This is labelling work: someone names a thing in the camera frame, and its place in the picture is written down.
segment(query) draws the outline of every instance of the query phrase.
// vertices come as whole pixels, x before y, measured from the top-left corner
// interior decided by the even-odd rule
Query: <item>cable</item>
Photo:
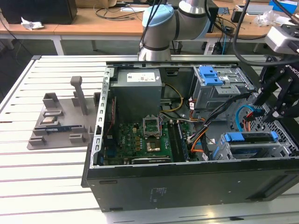
[[[254,62],[254,61],[248,61],[248,60],[246,60],[245,58],[242,57],[242,55],[237,50],[237,39],[238,39],[238,34],[239,34],[239,31],[240,31],[241,24],[242,24],[243,19],[245,17],[246,10],[248,8],[249,3],[250,3],[250,0],[247,0],[246,3],[245,3],[245,6],[243,8],[240,20],[238,22],[238,25],[237,25],[237,28],[236,28],[236,31],[235,31],[235,36],[233,38],[233,50],[235,52],[235,56],[241,62],[243,62],[247,65],[250,65],[250,66],[264,66],[264,67],[267,67],[267,66],[278,66],[278,65],[287,65],[287,64],[292,64],[292,63],[298,63],[299,58],[292,59],[292,60],[289,60],[289,61],[279,61],[279,62]]]
[[[240,95],[236,95],[234,97],[229,98],[227,101],[225,101],[224,103],[222,103],[221,105],[219,105],[218,107],[216,107],[210,114],[209,116],[206,118],[206,120],[203,123],[202,128],[196,132],[195,134],[193,134],[190,138],[189,141],[193,141],[193,139],[197,138],[197,136],[200,134],[200,132],[205,128],[208,127],[210,125],[210,123],[212,122],[213,119],[215,119],[216,117],[218,117],[219,114],[225,112],[230,105],[235,102],[236,100],[239,99],[244,99],[244,98],[248,98],[251,95],[251,93],[243,93]]]
[[[179,109],[182,107],[182,105],[183,105],[183,100],[184,100],[184,98],[183,98],[182,95],[179,93],[179,91],[178,91],[176,88],[174,88],[172,85],[165,83],[165,86],[169,86],[169,87],[171,87],[171,88],[172,88],[172,89],[179,95],[179,97],[180,97],[180,99],[181,99],[181,102],[180,102],[180,104],[179,104],[179,106],[178,106],[177,108],[170,109],[170,110],[162,110],[162,111],[160,111],[160,112],[173,112],[173,111],[177,111],[177,110],[179,110]]]
[[[2,25],[4,26],[4,28],[9,32],[9,34],[11,35],[11,36],[13,36],[13,38],[16,40],[16,41],[18,41],[19,43],[20,43],[20,45],[31,55],[31,56],[33,56],[33,54],[21,43],[21,41],[18,39],[18,38],[16,38],[14,35],[13,35],[13,33],[5,26],[5,24],[4,24],[4,22],[3,22],[3,20],[2,20],[2,18],[1,18],[1,16],[0,16],[0,22],[2,23]]]
[[[175,115],[177,115],[178,118],[181,118],[181,116],[179,115],[178,112],[173,111],[173,113],[175,113]]]
[[[191,152],[196,152],[194,151],[194,148],[196,146],[196,143],[198,142],[198,140],[204,135],[204,133],[206,133],[207,131],[207,128],[205,130],[202,131],[202,133],[199,135],[199,137],[194,141],[193,145],[192,145],[192,148],[191,148]]]
[[[152,9],[151,9],[150,14],[149,14],[148,22],[147,22],[147,24],[146,24],[146,27],[145,27],[143,33],[142,33],[142,36],[141,36],[141,39],[140,39],[139,50],[141,50],[141,46],[143,45],[144,37],[145,37],[146,31],[148,30],[148,28],[149,28],[149,24],[150,24],[151,20],[154,18],[154,16],[155,16],[155,14],[156,14],[156,12],[157,12],[157,10],[158,10],[158,8],[159,8],[159,6],[160,6],[162,0],[159,1],[158,5],[157,5],[157,7],[156,7],[156,9],[155,9],[155,11],[154,11],[154,13],[153,13],[153,9],[154,9],[154,7],[155,7],[155,2],[156,2],[156,0],[154,0]]]
[[[152,17],[153,11],[154,11],[155,3],[156,3],[156,0],[154,0],[154,2],[153,2],[153,5],[152,5],[151,10],[150,10],[150,13],[149,13],[148,22],[146,23],[146,27],[144,28],[143,33],[142,33],[142,35],[141,35],[140,43],[139,43],[139,51],[141,50],[141,47],[142,47],[142,45],[143,45],[143,41],[144,41],[145,33],[146,33],[146,31],[147,31],[147,29],[148,29],[148,27],[149,27],[149,24],[150,24],[150,22],[151,22],[151,17]]]
[[[243,120],[243,126],[244,126],[244,130],[247,131],[247,128],[246,128],[246,121]]]
[[[160,112],[160,113],[163,114],[168,119],[172,119],[172,120],[182,120],[182,121],[186,121],[186,122],[197,122],[197,121],[187,120],[187,119],[183,119],[183,118],[174,118],[174,117],[171,117],[171,116],[169,116],[168,114],[166,114],[164,112]]]
[[[287,16],[289,16],[290,18],[292,18],[292,14],[286,10],[277,0],[273,0],[273,2],[278,6],[278,8],[280,8]]]
[[[207,0],[205,0],[204,2],[204,8],[205,8],[205,12],[206,12],[206,16],[208,17],[208,19],[210,20],[211,23],[214,23],[214,25],[223,33],[225,33],[226,35],[230,36],[230,37],[235,37],[237,36],[236,34],[233,35],[227,31],[224,31],[218,24],[215,23],[215,21],[212,20],[211,18],[211,15],[207,9]],[[255,37],[255,38],[241,38],[241,37],[238,37],[239,40],[257,40],[257,39],[260,39],[260,38],[264,38],[266,37],[266,34],[262,35],[262,36],[259,36],[259,37]]]
[[[96,5],[98,5],[98,4],[94,4],[93,5],[93,10],[94,10],[95,14],[98,17],[100,17],[102,19],[105,19],[105,20],[112,20],[112,21],[128,21],[128,20],[133,20],[134,18],[133,17],[129,17],[129,15],[134,15],[135,14],[137,16],[138,13],[144,12],[144,11],[135,12],[135,10],[132,7],[127,7],[126,6],[126,8],[131,8],[133,10],[133,13],[126,14],[126,15],[120,15],[120,16],[116,16],[116,17],[106,17],[105,15],[107,14],[107,12],[116,13],[116,12],[119,12],[121,10],[121,8],[118,9],[118,10],[116,10],[116,11],[110,11],[109,9],[105,9],[105,8],[99,8],[98,10],[96,10],[95,9]],[[106,12],[104,13],[104,15],[98,14],[98,12],[101,11],[101,10],[103,10],[103,9],[106,10]]]
[[[236,125],[237,125],[237,127],[238,127],[238,129],[239,129],[239,132],[242,131],[242,127],[241,127],[241,125],[240,125],[240,121],[239,121],[239,114],[240,114],[240,111],[241,111],[243,108],[245,108],[245,107],[249,108],[251,111],[254,111],[254,110],[255,110],[252,106],[248,106],[248,105],[242,105],[242,106],[237,110],[237,112],[236,112],[236,114],[235,114],[235,123],[236,123]]]
[[[172,47],[173,47],[173,52],[174,52],[174,54],[176,53],[176,48],[174,47],[174,43],[173,43],[173,41],[171,41],[171,43],[172,43]]]
[[[223,47],[222,47],[222,55],[224,53],[224,49],[225,49],[225,41],[226,41],[226,34],[224,35],[224,40],[223,40]]]

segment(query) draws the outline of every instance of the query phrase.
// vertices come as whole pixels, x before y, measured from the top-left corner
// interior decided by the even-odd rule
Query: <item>gray plastic part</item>
[[[73,131],[73,133],[83,133],[86,132],[86,128],[83,127],[72,127],[71,130]]]
[[[46,93],[45,96],[43,97],[43,104],[47,108],[57,107],[57,105],[56,105],[57,102],[58,102],[58,98],[56,96],[56,93],[54,93],[54,92]]]
[[[72,100],[74,106],[80,106],[78,98],[72,98],[71,100]]]
[[[47,127],[47,126],[61,126],[59,123],[59,120],[54,121],[53,123],[43,123],[43,121],[39,122],[38,124],[39,127]]]
[[[94,100],[94,105],[95,106],[99,106],[100,97],[101,97],[101,93],[100,92],[95,92],[93,94],[93,100]]]
[[[71,143],[85,142],[83,134],[70,134],[69,140],[71,141]]]
[[[89,128],[88,128],[88,134],[89,134],[90,138],[93,138],[94,132],[93,132],[93,128],[91,126],[89,126]]]
[[[32,58],[31,58],[31,60],[39,60],[41,58],[42,58],[41,55],[33,55]]]
[[[39,129],[39,130],[33,130],[33,133],[36,135],[36,136],[39,136],[39,135],[47,135],[47,131],[46,129]]]
[[[43,112],[43,117],[58,117],[58,116],[63,116],[64,113],[62,112],[62,110],[45,110]]]
[[[40,146],[40,145],[44,145],[45,143],[46,143],[46,140],[43,136],[31,137],[28,141],[28,144],[30,144],[32,146]]]
[[[73,76],[71,78],[71,85],[75,87],[76,90],[76,94],[79,100],[79,104],[82,110],[83,115],[87,115],[88,111],[87,111],[87,107],[86,107],[86,102],[85,102],[85,98],[84,98],[84,94],[81,88],[81,84],[82,84],[82,77],[81,76]]]
[[[89,111],[88,115],[82,116],[82,111],[80,107],[74,107],[72,100],[69,99],[60,99],[57,102],[57,109],[54,110],[54,113],[56,113],[57,121],[60,123],[60,126],[73,126],[73,125],[81,125],[84,126],[86,129],[89,127],[95,127],[95,122],[97,118],[98,108],[94,106],[94,100],[93,98],[86,98],[86,106]],[[40,122],[44,119],[45,112],[48,112],[48,109],[44,107],[40,113],[40,116],[36,122],[36,127],[51,127],[45,126],[42,124],[39,126]],[[77,130],[75,132],[73,131],[66,131],[66,132],[59,132],[59,133],[45,133],[45,132],[36,132],[37,130],[34,130],[32,133],[32,138],[43,136],[45,139],[46,144],[38,144],[33,143],[32,145],[29,143],[27,145],[27,148],[29,150],[35,150],[35,149],[51,149],[51,148],[67,148],[67,147],[84,147],[87,146],[90,142],[91,136],[88,131],[85,131],[82,133],[83,138],[85,141],[73,141],[71,142],[69,137],[70,134],[77,134]]]

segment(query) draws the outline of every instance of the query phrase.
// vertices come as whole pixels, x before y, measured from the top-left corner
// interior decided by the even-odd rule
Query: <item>desk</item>
[[[219,7],[234,8],[235,4],[241,0],[235,0],[234,3],[214,1]],[[108,13],[107,16],[124,15],[125,12]],[[223,18],[230,20],[231,15],[223,15]],[[268,33],[271,27],[258,27],[251,24],[255,16],[245,16],[239,36],[243,38],[253,38]],[[19,39],[48,39],[52,40],[58,55],[64,55],[61,40],[139,40],[142,35],[142,24],[139,19],[130,21],[110,21],[99,18],[95,15],[92,8],[78,8],[77,17],[71,25],[51,25],[46,24],[44,29],[26,30],[21,25],[9,25],[7,27]],[[208,42],[205,54],[210,54],[214,43],[221,36],[221,31],[214,29],[213,33],[207,34],[205,38],[192,41]],[[0,25],[0,39],[11,39],[11,35]],[[262,43],[263,39],[258,40],[239,40],[239,42]]]
[[[235,56],[173,56],[172,60],[209,62],[217,57],[235,60]],[[245,58],[264,60],[256,55]],[[43,56],[29,62],[0,104],[0,223],[140,224],[179,221],[181,213],[188,216],[184,220],[192,223],[296,223],[299,185],[271,202],[103,214],[91,190],[80,186],[86,147],[27,150],[45,93],[55,92],[59,98],[73,97],[70,80],[76,73],[83,77],[85,96],[92,97],[94,92],[101,91],[106,61],[136,59],[136,56]],[[245,220],[229,220],[236,216]]]

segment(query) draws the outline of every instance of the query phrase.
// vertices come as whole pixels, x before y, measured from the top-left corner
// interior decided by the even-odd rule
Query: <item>paper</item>
[[[294,25],[293,23],[290,22],[290,18],[289,17],[284,17],[284,16],[279,16],[275,21],[275,23],[278,24],[287,24],[287,25]]]
[[[33,30],[33,29],[44,28],[44,26],[42,25],[41,22],[30,22],[30,21],[23,19],[23,17],[21,17],[21,19],[22,19],[21,25],[25,29]]]

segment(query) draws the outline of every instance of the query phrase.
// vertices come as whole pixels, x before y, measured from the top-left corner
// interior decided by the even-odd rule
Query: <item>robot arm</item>
[[[145,28],[150,17],[149,7],[143,14]],[[170,61],[169,43],[172,40],[192,40],[205,35],[210,21],[204,9],[204,0],[182,0],[178,10],[160,5],[145,33],[139,61]]]

